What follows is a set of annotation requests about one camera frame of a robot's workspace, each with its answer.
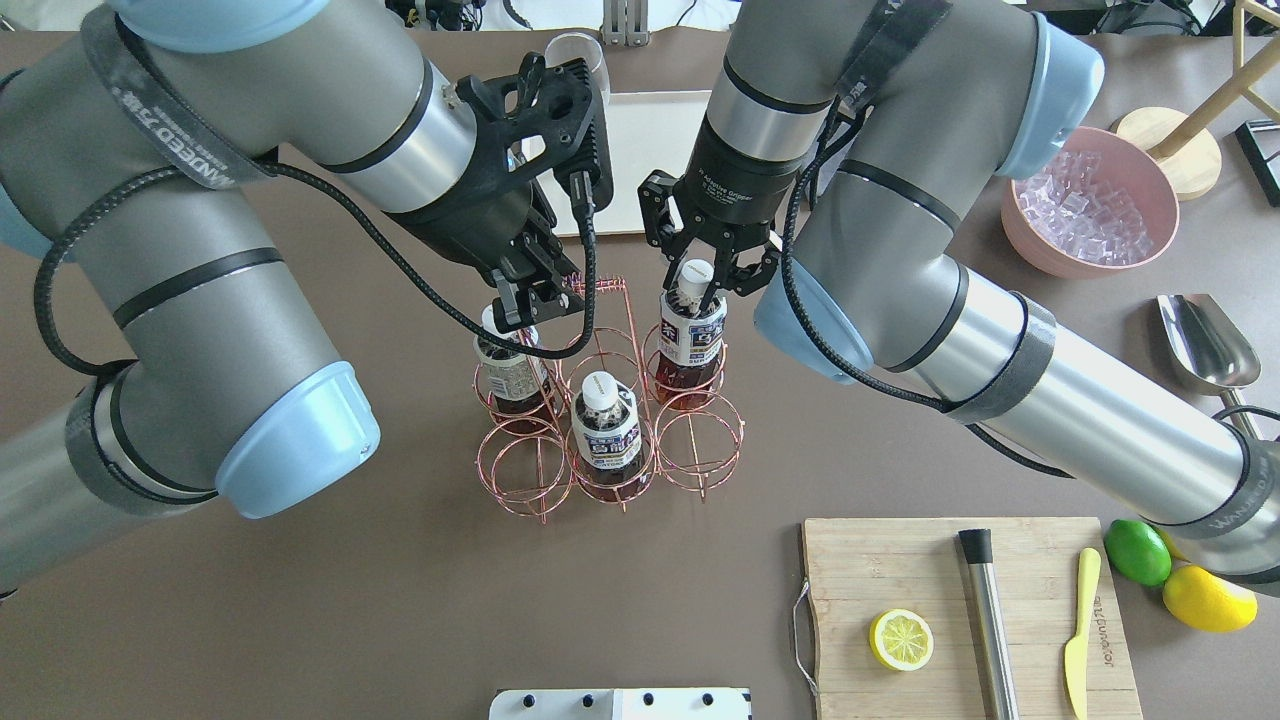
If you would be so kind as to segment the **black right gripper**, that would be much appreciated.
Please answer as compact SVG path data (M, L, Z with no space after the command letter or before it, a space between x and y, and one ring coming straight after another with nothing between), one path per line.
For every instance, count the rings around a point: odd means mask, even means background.
M710 126L701 126L684 176L675 178L654 169L637 188L646 242L660 251L667 265L662 292L676 287L695 238L714 249L700 314L718 293L748 296L768 286L782 260L781 241L769 240L771 224L800 165L800 158L750 158ZM756 263L736 264L740 252L760 246Z

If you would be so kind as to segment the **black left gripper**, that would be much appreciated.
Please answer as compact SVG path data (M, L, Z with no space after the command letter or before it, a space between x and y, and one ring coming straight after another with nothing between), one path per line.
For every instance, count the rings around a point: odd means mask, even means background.
M497 290L492 315L502 334L585 310L585 299L563 277L571 261L552 232L554 224L536 181L480 199L463 199L454 188L404 214L411 234L442 258L471 266Z

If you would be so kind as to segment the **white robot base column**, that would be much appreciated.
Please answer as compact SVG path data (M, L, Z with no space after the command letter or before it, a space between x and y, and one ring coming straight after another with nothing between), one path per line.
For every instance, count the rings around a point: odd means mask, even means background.
M508 689L489 719L751 719L746 688L658 687Z

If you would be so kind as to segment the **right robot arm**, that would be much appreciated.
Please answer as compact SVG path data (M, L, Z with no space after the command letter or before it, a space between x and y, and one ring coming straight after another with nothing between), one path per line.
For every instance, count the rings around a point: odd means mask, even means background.
M1002 1L745 1L686 170L652 174L648 243L708 299L764 290L758 331L840 383L929 407L1020 464L1277 593L1277 443L1192 407L946 252L989 178L1042 169L1100 54Z

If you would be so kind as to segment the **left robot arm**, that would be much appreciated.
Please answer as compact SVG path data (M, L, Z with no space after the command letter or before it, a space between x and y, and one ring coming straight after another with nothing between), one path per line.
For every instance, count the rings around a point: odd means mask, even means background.
M3 242L41 259L45 343L90 378L3 445L3 594L147 521L289 509L380 430L243 187L289 145L497 291L499 331L581 313L538 186L611 201L584 61L458 83L375 1L108 1L3 81Z

